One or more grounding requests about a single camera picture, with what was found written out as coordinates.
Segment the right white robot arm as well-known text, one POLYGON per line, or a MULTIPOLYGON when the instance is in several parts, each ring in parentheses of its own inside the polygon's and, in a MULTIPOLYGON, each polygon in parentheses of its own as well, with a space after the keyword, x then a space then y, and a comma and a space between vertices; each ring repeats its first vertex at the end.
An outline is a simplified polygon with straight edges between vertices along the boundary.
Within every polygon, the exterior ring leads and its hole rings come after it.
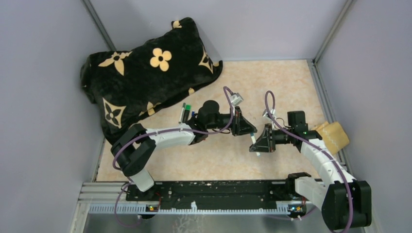
POLYGON ((304 111, 288 112, 289 126, 274 129, 271 123, 249 148, 250 152, 269 153, 276 145, 292 144, 306 157, 319 174, 323 184, 309 175, 298 175, 285 186, 291 200, 307 198, 321 210, 330 230, 366 227, 372 223, 372 190, 368 182, 358 181, 331 155, 320 134, 310 131, 304 111))

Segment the black green highlighter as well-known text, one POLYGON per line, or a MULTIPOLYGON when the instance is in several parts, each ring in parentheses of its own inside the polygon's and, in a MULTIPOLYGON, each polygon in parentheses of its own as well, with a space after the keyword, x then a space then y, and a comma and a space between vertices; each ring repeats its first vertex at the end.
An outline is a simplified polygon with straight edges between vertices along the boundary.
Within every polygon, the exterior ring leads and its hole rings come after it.
POLYGON ((188 121, 190 113, 191 113, 191 105, 186 104, 185 109, 183 111, 183 118, 182 118, 183 123, 186 123, 188 121))

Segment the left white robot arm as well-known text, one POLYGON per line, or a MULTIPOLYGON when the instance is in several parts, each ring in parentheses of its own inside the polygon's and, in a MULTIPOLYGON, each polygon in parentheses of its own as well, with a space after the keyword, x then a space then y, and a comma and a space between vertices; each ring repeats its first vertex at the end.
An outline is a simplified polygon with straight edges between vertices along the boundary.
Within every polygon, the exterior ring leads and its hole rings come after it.
POLYGON ((214 100, 207 100, 197 113, 176 128, 146 129, 141 124, 132 126, 111 148, 120 170, 137 187, 143 200, 154 198, 155 182, 145 166, 156 150, 175 146, 194 145, 209 135, 229 129, 233 136, 256 133, 256 127, 246 120, 240 107, 229 114, 221 114, 214 100))

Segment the white green-tip pen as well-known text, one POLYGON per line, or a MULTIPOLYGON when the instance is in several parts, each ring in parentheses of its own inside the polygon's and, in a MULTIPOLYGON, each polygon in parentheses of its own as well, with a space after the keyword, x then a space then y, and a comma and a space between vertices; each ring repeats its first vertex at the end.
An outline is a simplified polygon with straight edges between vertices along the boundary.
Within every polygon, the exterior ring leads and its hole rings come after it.
POLYGON ((184 116, 185 107, 186 107, 186 103, 184 102, 183 105, 182 105, 182 109, 181 109, 181 113, 180 113, 180 117, 179 117, 178 124, 181 124, 182 121, 183 121, 183 116, 184 116))

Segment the white light-blue pen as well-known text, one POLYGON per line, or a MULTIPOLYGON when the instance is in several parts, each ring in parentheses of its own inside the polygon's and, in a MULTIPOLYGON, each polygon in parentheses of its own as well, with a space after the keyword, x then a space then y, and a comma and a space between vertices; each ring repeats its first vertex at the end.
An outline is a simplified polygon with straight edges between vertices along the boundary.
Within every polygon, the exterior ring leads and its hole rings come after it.
POLYGON ((251 136, 252 144, 254 145, 254 144, 256 143, 255 134, 254 134, 254 133, 251 133, 250 136, 251 136))

